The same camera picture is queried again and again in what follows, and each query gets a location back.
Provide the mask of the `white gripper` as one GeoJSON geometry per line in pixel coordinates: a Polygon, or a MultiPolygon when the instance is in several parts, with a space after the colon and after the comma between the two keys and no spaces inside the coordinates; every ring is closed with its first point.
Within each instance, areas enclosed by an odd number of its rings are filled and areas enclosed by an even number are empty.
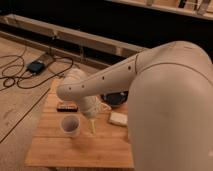
{"type": "Polygon", "coordinates": [[[92,134],[96,134],[95,117],[100,112],[100,100],[96,96],[82,99],[81,113],[89,119],[92,134]]]}

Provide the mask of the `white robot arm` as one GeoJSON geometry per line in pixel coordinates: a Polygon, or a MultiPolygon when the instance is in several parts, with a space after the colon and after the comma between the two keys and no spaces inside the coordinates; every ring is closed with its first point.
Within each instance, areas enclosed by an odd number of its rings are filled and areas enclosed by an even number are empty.
{"type": "Polygon", "coordinates": [[[213,63],[198,45],[175,41],[87,78],[66,77],[60,99],[126,91],[135,171],[213,171],[213,63]]]}

